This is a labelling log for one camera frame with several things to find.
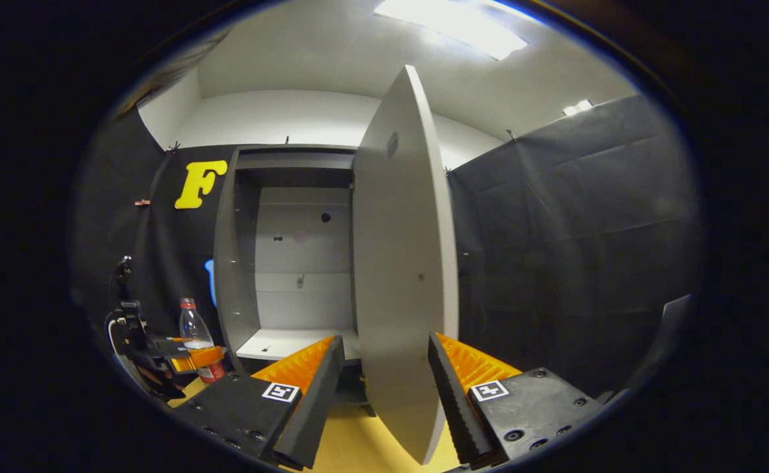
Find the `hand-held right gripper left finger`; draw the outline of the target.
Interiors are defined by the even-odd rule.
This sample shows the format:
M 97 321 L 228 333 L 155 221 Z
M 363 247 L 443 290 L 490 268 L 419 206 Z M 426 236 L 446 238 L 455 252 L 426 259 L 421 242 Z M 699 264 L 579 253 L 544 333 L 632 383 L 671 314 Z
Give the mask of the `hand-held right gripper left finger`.
M 174 415 L 247 464 L 310 469 L 344 362 L 342 336 L 326 336 L 256 373 L 227 374 Z

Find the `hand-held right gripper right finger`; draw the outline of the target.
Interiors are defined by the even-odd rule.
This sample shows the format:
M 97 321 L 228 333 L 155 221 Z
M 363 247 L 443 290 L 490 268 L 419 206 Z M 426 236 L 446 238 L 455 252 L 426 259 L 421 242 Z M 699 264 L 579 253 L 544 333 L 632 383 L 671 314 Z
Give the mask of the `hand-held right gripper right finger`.
M 471 470 L 540 458 L 606 408 L 547 368 L 520 371 L 439 332 L 429 334 L 429 363 L 457 457 Z

